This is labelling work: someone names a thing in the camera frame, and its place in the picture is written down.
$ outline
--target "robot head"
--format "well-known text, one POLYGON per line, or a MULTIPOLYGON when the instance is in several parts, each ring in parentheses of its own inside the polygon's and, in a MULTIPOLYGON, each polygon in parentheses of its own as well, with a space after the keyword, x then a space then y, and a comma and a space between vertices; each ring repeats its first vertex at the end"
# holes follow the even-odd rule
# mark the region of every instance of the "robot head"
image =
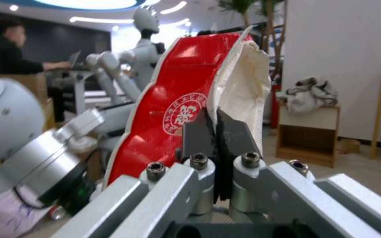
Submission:
POLYGON ((143 6, 136 9, 133 19, 135 20, 133 24, 139 31, 152 30, 154 33, 160 32, 158 28, 158 14, 151 6, 143 6))

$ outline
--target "person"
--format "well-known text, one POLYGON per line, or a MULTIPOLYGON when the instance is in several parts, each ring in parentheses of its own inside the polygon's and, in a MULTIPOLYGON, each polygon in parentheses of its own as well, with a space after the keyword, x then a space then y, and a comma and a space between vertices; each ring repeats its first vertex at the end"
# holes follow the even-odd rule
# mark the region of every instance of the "person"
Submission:
POLYGON ((58 68, 69 68, 69 62, 35 63, 23 58, 26 29, 20 21, 0 19, 0 74, 35 74, 58 68))

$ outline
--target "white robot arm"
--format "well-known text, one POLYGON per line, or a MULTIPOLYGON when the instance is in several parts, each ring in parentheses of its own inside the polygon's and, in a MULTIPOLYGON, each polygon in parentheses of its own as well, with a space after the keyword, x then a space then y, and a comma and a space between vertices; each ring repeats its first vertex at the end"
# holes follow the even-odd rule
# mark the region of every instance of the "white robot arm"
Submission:
POLYGON ((104 115, 87 110, 62 128, 42 134, 44 116, 35 96, 15 81, 0 80, 0 193, 25 185, 45 205, 58 199, 69 213, 79 211, 94 184, 69 149, 100 126, 104 131, 104 115))
POLYGON ((141 94, 141 90, 136 86, 135 82, 130 79, 126 74, 121 72, 121 64, 114 54, 110 51, 105 51, 98 57, 99 65, 106 70, 121 87, 124 93, 132 100, 136 101, 141 94))
POLYGON ((106 92, 106 94, 111 98, 111 103, 113 105, 121 104, 123 101, 117 95, 117 91, 112 85, 112 79, 98 64, 99 54, 90 54, 86 57, 86 65, 89 69, 94 72, 99 86, 106 92))

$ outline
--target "wooden cabinet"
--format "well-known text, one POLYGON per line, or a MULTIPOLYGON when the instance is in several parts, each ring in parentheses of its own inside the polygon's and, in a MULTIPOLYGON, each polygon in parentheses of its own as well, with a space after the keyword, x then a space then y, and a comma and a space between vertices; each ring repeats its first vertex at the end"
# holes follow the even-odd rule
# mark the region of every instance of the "wooden cabinet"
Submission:
POLYGON ((334 167, 337 152, 339 107, 321 107, 293 116, 280 106, 276 157, 334 167))

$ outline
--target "cardboard box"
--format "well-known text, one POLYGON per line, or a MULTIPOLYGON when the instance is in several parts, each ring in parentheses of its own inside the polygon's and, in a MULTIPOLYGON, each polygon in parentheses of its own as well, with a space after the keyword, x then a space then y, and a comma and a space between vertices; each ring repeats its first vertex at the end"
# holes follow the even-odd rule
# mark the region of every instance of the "cardboard box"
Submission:
POLYGON ((54 117, 54 104, 52 98, 48 99, 46 104, 42 105, 42 110, 44 111, 45 116, 45 125, 42 131, 47 131, 51 128, 56 128, 57 124, 54 117))
POLYGON ((340 140, 342 145, 342 150, 345 153, 360 153, 360 142, 353 139, 342 139, 340 140))
POLYGON ((0 74, 0 78, 15 80, 28 88, 38 101, 45 105, 48 100, 47 80, 44 73, 39 74, 0 74))

